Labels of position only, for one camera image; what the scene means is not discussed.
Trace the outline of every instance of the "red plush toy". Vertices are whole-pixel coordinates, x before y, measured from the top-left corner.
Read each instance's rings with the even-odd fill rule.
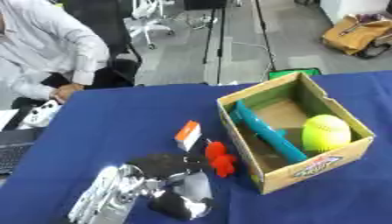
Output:
[[[209,142],[206,147],[206,158],[221,178],[235,172],[233,163],[237,159],[235,156],[227,154],[227,151],[226,146],[221,142]]]

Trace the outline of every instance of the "light stand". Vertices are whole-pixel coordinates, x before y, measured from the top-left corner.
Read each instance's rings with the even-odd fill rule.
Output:
[[[213,9],[211,10],[211,19],[210,22],[208,23],[208,34],[206,38],[206,50],[204,51],[204,58],[203,58],[203,64],[207,63],[207,57],[208,57],[208,51],[210,47],[210,42],[211,42],[211,35],[212,31],[214,28],[214,19],[215,19],[215,13],[216,10],[222,6],[222,13],[221,13],[221,22],[220,22],[220,41],[219,41],[219,48],[217,50],[217,56],[218,56],[218,70],[217,70],[217,79],[216,82],[219,84],[221,82],[221,67],[222,67],[222,57],[223,57],[223,41],[224,41],[224,35],[225,35],[225,25],[226,25],[226,4],[227,0],[216,0],[216,4],[214,5]]]
[[[274,56],[272,55],[271,47],[270,47],[270,40],[267,35],[267,25],[265,24],[263,14],[262,14],[262,8],[260,6],[259,0],[255,0],[255,7],[257,10],[257,15],[259,17],[260,21],[260,26],[262,27],[262,35],[264,36],[265,40],[265,46],[267,47],[267,52],[269,56],[269,63],[271,64],[271,72],[275,72],[277,70],[277,67],[275,66],[275,61],[274,61]]]

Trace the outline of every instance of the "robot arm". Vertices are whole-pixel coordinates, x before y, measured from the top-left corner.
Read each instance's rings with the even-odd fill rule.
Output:
[[[203,217],[212,207],[208,179],[202,172],[207,167],[203,157],[186,154],[155,154],[119,168],[106,167],[80,196],[68,219],[76,224],[122,224],[139,196],[150,199],[150,209],[173,218]],[[204,198],[192,197],[195,191],[189,189],[200,188],[191,183],[196,176],[208,188]]]

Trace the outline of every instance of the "cardboard box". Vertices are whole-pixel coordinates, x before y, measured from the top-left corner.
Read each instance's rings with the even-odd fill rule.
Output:
[[[286,130],[286,139],[299,149],[302,149],[301,133],[306,119],[321,114],[338,116],[346,121],[351,127],[353,141],[346,147],[309,157],[304,162],[288,164],[244,124],[234,124],[229,113],[239,100],[243,100],[274,130]],[[375,137],[371,130],[337,101],[328,98],[326,92],[311,78],[301,73],[266,81],[221,97],[218,99],[218,107],[228,134],[248,164],[249,173],[262,194],[360,159]]]

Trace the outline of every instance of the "man's hand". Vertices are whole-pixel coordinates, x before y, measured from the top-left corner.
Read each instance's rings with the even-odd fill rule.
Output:
[[[78,83],[64,85],[52,93],[52,98],[54,98],[59,103],[64,104],[74,92],[81,91],[83,89],[84,87]]]

